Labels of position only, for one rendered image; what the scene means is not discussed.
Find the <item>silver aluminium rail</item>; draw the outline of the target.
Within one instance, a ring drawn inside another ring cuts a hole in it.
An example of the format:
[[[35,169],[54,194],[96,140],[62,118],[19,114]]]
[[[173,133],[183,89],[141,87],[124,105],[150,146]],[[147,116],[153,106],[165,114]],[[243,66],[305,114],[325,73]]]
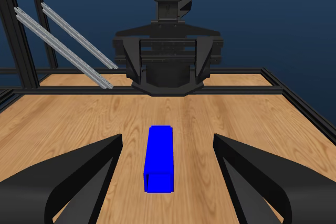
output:
[[[97,49],[84,36],[69,25],[63,18],[61,18],[54,10],[52,10],[46,3],[42,2],[41,7],[43,13],[52,19],[59,27],[74,38],[78,43],[85,47],[92,55],[94,55],[101,63],[109,69],[118,69],[118,66],[113,63],[107,56],[105,56],[99,49]]]
[[[34,34],[41,38],[45,43],[51,46],[55,51],[61,54],[64,58],[70,61],[76,68],[78,68],[82,73],[94,81],[103,89],[112,89],[113,85],[107,81],[104,77],[98,74],[92,67],[81,60],[75,53],[73,53],[69,48],[67,48],[63,43],[61,43],[56,37],[54,37],[50,32],[43,28],[39,23],[32,19],[28,14],[26,14],[19,7],[15,7],[14,11],[16,13],[16,18],[29,28]]]

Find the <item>blue hollow socket block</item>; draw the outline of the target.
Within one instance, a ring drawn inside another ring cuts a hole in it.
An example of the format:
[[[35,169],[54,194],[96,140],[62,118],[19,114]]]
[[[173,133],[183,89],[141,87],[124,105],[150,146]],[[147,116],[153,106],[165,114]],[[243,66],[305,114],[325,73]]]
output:
[[[172,193],[174,191],[173,128],[153,125],[149,128],[144,171],[144,191]]]

